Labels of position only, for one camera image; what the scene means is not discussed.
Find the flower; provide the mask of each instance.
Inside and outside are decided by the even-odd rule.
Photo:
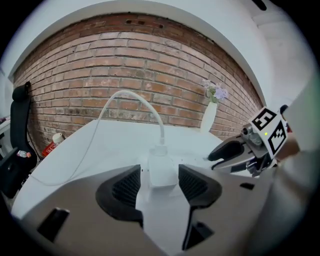
[[[221,83],[214,84],[210,80],[202,80],[202,85],[206,88],[204,95],[213,103],[217,103],[218,100],[223,100],[228,96],[228,91],[222,88]]]

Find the bottle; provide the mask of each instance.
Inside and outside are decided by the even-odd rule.
[[[16,153],[16,155],[21,158],[30,158],[31,157],[30,152],[27,153],[26,151],[23,151],[23,150],[19,150],[18,153]]]
[[[61,132],[56,133],[55,135],[52,136],[52,141],[53,141],[55,147],[57,147],[59,144],[61,144],[61,142],[63,142],[64,140],[65,140],[65,137]]]

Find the black office chair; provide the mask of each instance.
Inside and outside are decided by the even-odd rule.
[[[13,90],[10,111],[10,141],[13,150],[0,161],[0,189],[13,198],[37,165],[37,155],[27,140],[27,125],[31,97],[28,95],[30,82]],[[17,156],[19,150],[30,152],[31,157]]]

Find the white power adapter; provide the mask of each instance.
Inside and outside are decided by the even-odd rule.
[[[178,175],[174,163],[168,155],[166,145],[156,145],[149,150],[147,166],[150,174],[150,185],[153,188],[178,184]]]

